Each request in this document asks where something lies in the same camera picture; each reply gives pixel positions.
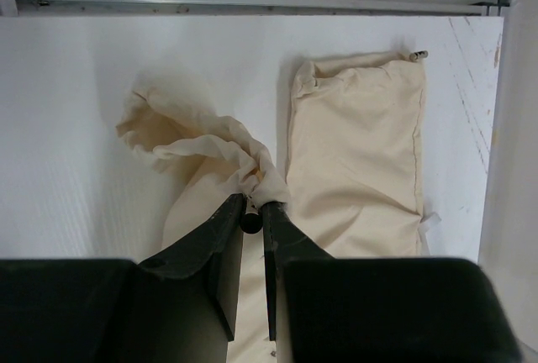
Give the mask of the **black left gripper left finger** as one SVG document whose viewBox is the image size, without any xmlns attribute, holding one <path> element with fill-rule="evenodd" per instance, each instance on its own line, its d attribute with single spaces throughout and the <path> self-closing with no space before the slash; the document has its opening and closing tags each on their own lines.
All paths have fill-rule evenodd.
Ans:
<svg viewBox="0 0 538 363">
<path fill-rule="evenodd" d="M 235 338 L 244 214 L 245 196 L 233 194 L 197 228 L 140 262 L 142 269 L 164 279 L 186 281 L 200 274 L 203 293 L 228 341 Z"/>
</svg>

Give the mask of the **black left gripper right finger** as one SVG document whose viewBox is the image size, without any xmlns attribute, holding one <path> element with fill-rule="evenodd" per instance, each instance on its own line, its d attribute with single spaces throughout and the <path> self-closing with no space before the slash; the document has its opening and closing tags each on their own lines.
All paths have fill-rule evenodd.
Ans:
<svg viewBox="0 0 538 363">
<path fill-rule="evenodd" d="M 269 339 L 277 339 L 277 282 L 279 270 L 290 260 L 332 259 L 292 223 L 285 205 L 269 202 L 261 207 L 266 305 Z"/>
</svg>

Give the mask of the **beige trousers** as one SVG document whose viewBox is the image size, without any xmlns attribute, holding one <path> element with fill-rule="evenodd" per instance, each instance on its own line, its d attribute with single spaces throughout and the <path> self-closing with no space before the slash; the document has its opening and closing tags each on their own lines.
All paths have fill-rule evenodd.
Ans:
<svg viewBox="0 0 538 363">
<path fill-rule="evenodd" d="M 141 81 L 118 136 L 156 171 L 182 176 L 163 243 L 200 235 L 229 196 L 276 201 L 339 256 L 415 257 L 423 217 L 421 125 L 425 69 L 399 53 L 308 60 L 290 91 L 284 174 L 265 145 L 231 117 Z"/>
</svg>

